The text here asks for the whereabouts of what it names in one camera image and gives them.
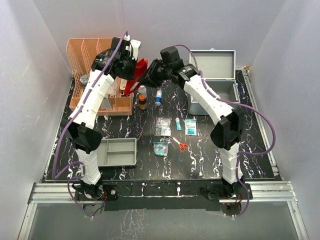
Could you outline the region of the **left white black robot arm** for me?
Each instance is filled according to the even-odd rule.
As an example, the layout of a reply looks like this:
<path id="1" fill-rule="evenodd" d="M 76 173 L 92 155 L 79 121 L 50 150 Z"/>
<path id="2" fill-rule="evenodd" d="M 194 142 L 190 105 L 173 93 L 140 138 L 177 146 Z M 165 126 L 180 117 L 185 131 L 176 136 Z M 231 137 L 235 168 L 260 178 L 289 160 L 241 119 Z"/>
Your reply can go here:
<path id="1" fill-rule="evenodd" d="M 66 124 L 66 135 L 80 162 L 80 186 L 76 190 L 93 200 L 103 195 L 99 184 L 97 149 L 102 135 L 94 129 L 98 111 L 109 88 L 117 77 L 134 80 L 141 42 L 130 36 L 114 37 L 111 46 L 98 53 L 90 65 L 88 83 Z"/>

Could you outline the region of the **clear zip bag of wipes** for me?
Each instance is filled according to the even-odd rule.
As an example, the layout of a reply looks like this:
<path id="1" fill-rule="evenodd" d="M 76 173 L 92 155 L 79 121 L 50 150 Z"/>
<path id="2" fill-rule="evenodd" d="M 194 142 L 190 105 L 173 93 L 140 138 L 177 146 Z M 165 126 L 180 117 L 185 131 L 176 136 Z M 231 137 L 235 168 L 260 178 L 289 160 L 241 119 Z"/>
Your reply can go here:
<path id="1" fill-rule="evenodd" d="M 171 136 L 171 119 L 158 117 L 155 122 L 155 136 L 170 137 Z"/>

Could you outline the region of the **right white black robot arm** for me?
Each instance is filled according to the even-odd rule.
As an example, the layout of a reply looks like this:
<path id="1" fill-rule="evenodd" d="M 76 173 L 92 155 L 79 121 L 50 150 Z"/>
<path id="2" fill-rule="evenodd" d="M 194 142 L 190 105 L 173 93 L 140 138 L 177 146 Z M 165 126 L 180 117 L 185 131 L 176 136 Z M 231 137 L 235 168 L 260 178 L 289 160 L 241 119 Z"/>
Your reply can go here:
<path id="1" fill-rule="evenodd" d="M 244 127 L 244 111 L 233 108 L 223 100 L 205 81 L 197 63 L 184 64 L 175 46 L 160 51 L 161 59 L 154 59 L 138 82 L 146 87 L 159 88 L 170 80 L 190 94 L 208 113 L 214 128 L 210 134 L 219 149 L 222 163 L 222 194 L 230 199 L 240 194 L 244 186 L 243 174 L 237 160 Z"/>

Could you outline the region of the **red first aid pouch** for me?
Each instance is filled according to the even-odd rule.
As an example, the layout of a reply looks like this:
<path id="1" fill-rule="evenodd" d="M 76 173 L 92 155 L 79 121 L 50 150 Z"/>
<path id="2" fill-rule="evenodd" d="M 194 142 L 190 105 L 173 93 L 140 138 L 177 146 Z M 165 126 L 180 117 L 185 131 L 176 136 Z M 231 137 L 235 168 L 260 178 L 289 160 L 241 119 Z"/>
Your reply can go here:
<path id="1" fill-rule="evenodd" d="M 125 86 L 125 90 L 123 95 L 128 96 L 131 93 L 135 92 L 139 87 L 140 83 L 138 82 L 139 78 L 141 78 L 148 68 L 148 60 L 145 60 L 144 58 L 140 59 L 136 63 L 135 71 L 133 74 L 133 80 L 128 80 Z"/>

